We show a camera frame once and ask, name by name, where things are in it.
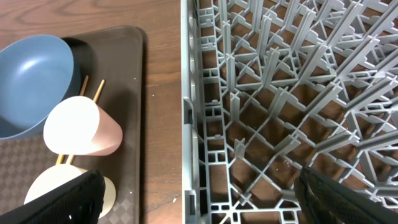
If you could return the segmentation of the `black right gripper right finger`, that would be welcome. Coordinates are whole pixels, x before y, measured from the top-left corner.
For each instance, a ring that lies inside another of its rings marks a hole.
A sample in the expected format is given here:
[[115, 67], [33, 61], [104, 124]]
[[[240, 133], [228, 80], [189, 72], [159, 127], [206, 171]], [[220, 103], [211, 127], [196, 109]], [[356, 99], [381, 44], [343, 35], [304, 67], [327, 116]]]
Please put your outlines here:
[[301, 169], [294, 192], [308, 223], [397, 223], [396, 212], [310, 167]]

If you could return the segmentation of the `brown serving tray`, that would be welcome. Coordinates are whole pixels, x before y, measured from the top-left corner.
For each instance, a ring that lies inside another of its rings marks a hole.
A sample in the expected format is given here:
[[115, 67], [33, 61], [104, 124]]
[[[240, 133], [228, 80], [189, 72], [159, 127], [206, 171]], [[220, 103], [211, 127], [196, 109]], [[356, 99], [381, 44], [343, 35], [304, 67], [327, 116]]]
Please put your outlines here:
[[[116, 201], [100, 223], [139, 223], [142, 32], [118, 26], [64, 38], [89, 77], [85, 91], [94, 97], [105, 81], [99, 106], [122, 128], [123, 142], [108, 156], [76, 156], [73, 165], [101, 169], [116, 187]], [[23, 205], [30, 185], [44, 170], [55, 165], [56, 154], [42, 136], [1, 141], [1, 213]]]

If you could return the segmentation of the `wooden chopstick left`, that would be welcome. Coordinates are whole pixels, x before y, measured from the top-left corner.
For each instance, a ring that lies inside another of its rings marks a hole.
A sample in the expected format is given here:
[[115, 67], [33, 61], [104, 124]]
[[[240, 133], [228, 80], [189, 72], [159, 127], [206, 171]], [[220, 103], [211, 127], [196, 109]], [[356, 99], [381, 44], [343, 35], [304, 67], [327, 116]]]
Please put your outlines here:
[[[85, 94], [86, 86], [87, 86], [87, 83], [88, 83], [88, 79], [89, 79], [89, 76], [87, 75], [85, 77], [84, 81], [83, 81], [83, 84], [82, 84], [82, 87], [81, 87], [81, 90], [80, 90], [80, 96], [83, 96]], [[67, 160], [66, 160], [65, 163], [66, 164], [72, 164], [72, 162], [74, 160], [74, 157], [75, 156], [72, 155], [72, 154], [68, 155]], [[64, 154], [59, 154], [58, 157], [57, 157], [56, 165], [63, 164], [64, 158], [65, 158]]]

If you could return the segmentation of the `green cup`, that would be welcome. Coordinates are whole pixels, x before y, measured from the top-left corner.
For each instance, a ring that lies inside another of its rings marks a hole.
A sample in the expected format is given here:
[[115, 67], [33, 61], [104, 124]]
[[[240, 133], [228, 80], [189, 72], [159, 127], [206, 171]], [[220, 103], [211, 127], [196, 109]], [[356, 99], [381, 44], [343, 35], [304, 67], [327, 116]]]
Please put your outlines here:
[[[85, 172], [87, 170], [70, 164], [59, 164], [48, 168], [34, 180], [25, 197], [24, 204], [39, 198]], [[104, 203], [102, 212], [99, 215], [100, 218], [104, 217], [112, 209], [116, 201], [116, 188], [113, 182], [107, 177], [104, 177], [104, 181]]]

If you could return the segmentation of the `wooden chopstick right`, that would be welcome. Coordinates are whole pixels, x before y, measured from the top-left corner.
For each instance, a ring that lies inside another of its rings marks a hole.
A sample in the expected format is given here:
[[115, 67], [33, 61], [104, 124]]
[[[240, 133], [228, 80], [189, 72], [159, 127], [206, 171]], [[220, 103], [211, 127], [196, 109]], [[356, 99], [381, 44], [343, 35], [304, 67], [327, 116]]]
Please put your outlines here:
[[[97, 91], [96, 91], [96, 94], [95, 94], [95, 96], [94, 96], [94, 98], [93, 98], [93, 101], [94, 101], [95, 103], [97, 103], [98, 100], [99, 100], [99, 98], [100, 98], [100, 95], [101, 95], [101, 92], [102, 92], [102, 90], [103, 90], [104, 84], [105, 84], [105, 80], [102, 80], [101, 83], [100, 83], [100, 85], [99, 85], [99, 87], [98, 87], [98, 89], [97, 89]], [[72, 164], [74, 158], [75, 158], [75, 156], [74, 156], [73, 154], [69, 155], [68, 158], [67, 158], [66, 163], [67, 163], [67, 164]]]

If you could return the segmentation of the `grey dishwasher rack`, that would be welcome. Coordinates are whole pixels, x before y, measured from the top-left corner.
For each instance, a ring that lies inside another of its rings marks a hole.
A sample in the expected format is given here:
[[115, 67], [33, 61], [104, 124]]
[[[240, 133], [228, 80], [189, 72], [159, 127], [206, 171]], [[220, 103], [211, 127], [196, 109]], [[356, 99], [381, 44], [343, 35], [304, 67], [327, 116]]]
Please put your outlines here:
[[182, 1], [182, 222], [303, 223], [311, 167], [397, 211], [397, 1]]

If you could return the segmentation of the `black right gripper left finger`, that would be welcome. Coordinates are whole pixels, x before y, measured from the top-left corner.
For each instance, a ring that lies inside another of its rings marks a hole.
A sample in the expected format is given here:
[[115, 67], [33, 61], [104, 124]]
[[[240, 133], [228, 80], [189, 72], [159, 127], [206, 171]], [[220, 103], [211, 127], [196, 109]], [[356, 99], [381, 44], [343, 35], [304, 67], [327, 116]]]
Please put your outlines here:
[[39, 198], [1, 215], [1, 224], [97, 223], [103, 209], [105, 180], [89, 170]]

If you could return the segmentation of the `wooden chopstick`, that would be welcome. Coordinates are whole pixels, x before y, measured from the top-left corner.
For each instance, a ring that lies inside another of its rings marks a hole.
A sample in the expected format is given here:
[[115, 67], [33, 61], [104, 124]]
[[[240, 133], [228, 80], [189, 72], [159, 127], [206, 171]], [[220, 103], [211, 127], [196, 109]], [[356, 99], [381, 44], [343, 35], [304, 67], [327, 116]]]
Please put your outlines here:
[[[89, 76], [87, 75], [85, 77], [84, 81], [83, 81], [83, 84], [82, 84], [82, 87], [81, 87], [81, 90], [80, 90], [80, 96], [83, 96], [85, 94], [86, 86], [87, 86], [87, 83], [88, 83], [88, 79], [89, 79]], [[66, 160], [65, 163], [66, 164], [72, 164], [72, 162], [74, 160], [74, 157], [75, 156], [72, 155], [72, 154], [68, 155], [67, 160]], [[57, 157], [56, 165], [63, 164], [64, 158], [65, 158], [64, 154], [59, 154], [58, 157]]]
[[[94, 96], [94, 98], [93, 98], [93, 101], [94, 101], [95, 103], [97, 103], [98, 100], [99, 100], [99, 98], [100, 98], [100, 95], [101, 95], [101, 92], [102, 92], [102, 90], [103, 90], [104, 84], [105, 84], [105, 80], [102, 80], [101, 83], [100, 83], [100, 85], [99, 85], [99, 87], [98, 87], [98, 89], [97, 89], [97, 91], [96, 91], [96, 94], [95, 94], [95, 96]], [[68, 158], [67, 158], [66, 163], [67, 163], [67, 164], [72, 164], [74, 158], [75, 158], [75, 156], [74, 156], [73, 154], [69, 155]]]

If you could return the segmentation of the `dark blue plate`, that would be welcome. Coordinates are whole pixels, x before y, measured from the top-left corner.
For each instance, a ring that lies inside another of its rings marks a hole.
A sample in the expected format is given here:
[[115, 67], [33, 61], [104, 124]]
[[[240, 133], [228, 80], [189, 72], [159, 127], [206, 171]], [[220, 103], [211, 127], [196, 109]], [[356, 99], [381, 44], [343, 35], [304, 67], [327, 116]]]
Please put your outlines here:
[[1, 50], [1, 139], [42, 134], [49, 113], [80, 92], [81, 75], [69, 45], [33, 35]]

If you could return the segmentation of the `pink cup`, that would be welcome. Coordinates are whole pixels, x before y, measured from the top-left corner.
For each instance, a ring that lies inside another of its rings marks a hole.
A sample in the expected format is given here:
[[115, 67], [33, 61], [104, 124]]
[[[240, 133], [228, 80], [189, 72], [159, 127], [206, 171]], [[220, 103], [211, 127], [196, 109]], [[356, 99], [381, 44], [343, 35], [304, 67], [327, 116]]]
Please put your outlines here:
[[123, 140], [120, 125], [85, 96], [74, 96], [59, 103], [44, 126], [44, 142], [56, 154], [107, 156]]

